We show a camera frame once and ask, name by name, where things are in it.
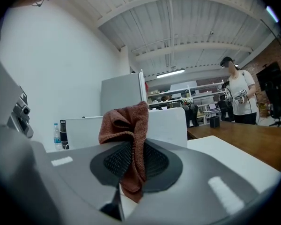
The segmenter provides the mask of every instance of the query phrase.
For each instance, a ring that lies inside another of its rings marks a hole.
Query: white partition
[[[103,116],[67,119],[67,140],[70,149],[99,144],[99,132]]]
[[[103,116],[67,119],[67,138],[70,149],[99,144]],[[149,111],[147,138],[187,147],[185,112],[182,108]]]
[[[187,147],[187,130],[183,108],[149,111],[147,138]]]

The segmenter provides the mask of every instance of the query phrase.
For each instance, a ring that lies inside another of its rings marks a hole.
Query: towel
[[[114,109],[103,116],[99,133],[100,144],[113,141],[131,141],[132,162],[120,181],[123,193],[136,203],[141,199],[141,187],[146,181],[144,142],[148,130],[148,105]]]

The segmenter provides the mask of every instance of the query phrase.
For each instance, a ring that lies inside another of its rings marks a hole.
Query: black pants
[[[234,114],[234,119],[235,122],[238,123],[245,123],[245,124],[256,124],[256,116],[257,113],[250,113],[250,114],[245,114],[245,115],[235,115]]]

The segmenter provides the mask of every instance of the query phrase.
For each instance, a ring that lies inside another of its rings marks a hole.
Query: ceiling light
[[[272,8],[270,6],[267,6],[266,10],[272,16],[272,18],[275,20],[275,22],[277,23],[279,21],[279,19],[278,19],[277,15],[274,13],[274,11],[272,10]]]
[[[164,73],[164,74],[161,74],[161,75],[157,75],[157,78],[172,76],[172,75],[175,75],[175,74],[183,73],[184,71],[185,71],[184,69],[181,69],[181,70],[172,71],[172,72],[169,72],[169,73]]]

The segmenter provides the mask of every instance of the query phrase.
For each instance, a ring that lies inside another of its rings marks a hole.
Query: white t-shirt
[[[248,71],[239,70],[238,72],[239,75],[237,79],[232,79],[231,76],[228,79],[230,84],[227,86],[227,88],[231,91],[233,98],[235,98],[242,89],[246,89],[247,92],[249,92],[249,86],[255,84],[251,74]],[[233,101],[233,113],[235,115],[251,114],[251,109],[252,113],[256,113],[257,106],[255,96],[250,98],[249,101],[247,101],[245,104],[241,104],[238,101]]]

